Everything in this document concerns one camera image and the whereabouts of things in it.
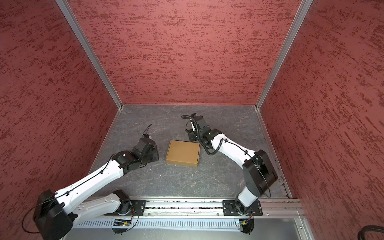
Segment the brown cardboard box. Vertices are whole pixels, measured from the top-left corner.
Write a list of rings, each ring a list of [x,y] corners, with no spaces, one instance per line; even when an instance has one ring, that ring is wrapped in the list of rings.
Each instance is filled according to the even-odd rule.
[[[199,143],[171,140],[166,155],[166,163],[197,167],[201,145]]]

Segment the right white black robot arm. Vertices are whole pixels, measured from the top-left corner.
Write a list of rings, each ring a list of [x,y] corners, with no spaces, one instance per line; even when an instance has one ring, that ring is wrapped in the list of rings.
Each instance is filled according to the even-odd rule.
[[[196,113],[183,115],[182,119],[191,123],[191,128],[186,129],[190,142],[198,142],[209,156],[222,153],[242,168],[245,187],[234,200],[238,214],[250,215],[259,197],[272,196],[270,186],[278,180],[278,174],[265,151],[253,151],[237,144],[221,131],[211,129],[204,117]]]

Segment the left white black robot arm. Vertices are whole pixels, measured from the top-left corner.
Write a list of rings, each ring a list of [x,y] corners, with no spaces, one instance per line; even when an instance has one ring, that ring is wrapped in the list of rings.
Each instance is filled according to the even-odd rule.
[[[88,198],[109,183],[158,159],[156,142],[145,133],[131,151],[112,154],[106,164],[81,180],[56,192],[44,191],[32,208],[36,233],[45,240],[60,240],[75,226],[105,214],[134,216],[131,198],[122,190],[92,201]]]

